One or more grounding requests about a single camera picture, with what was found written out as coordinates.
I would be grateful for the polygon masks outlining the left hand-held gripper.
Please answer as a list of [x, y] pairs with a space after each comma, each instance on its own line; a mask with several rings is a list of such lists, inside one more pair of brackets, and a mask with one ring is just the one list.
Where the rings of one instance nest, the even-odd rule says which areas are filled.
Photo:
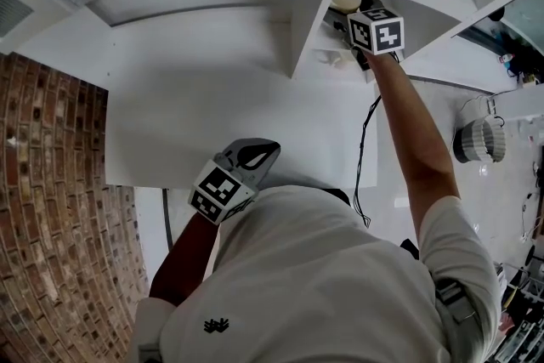
[[192, 186], [188, 203], [212, 224], [242, 213], [281, 153], [270, 139], [238, 139], [209, 160]]

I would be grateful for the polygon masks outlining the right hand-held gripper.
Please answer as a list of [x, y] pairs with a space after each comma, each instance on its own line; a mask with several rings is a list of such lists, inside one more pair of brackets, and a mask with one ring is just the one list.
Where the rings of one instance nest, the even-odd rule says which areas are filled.
[[393, 54], [405, 48], [405, 21], [394, 11], [374, 9], [377, 0], [360, 0], [359, 11], [347, 15], [349, 46], [363, 71], [366, 56]]

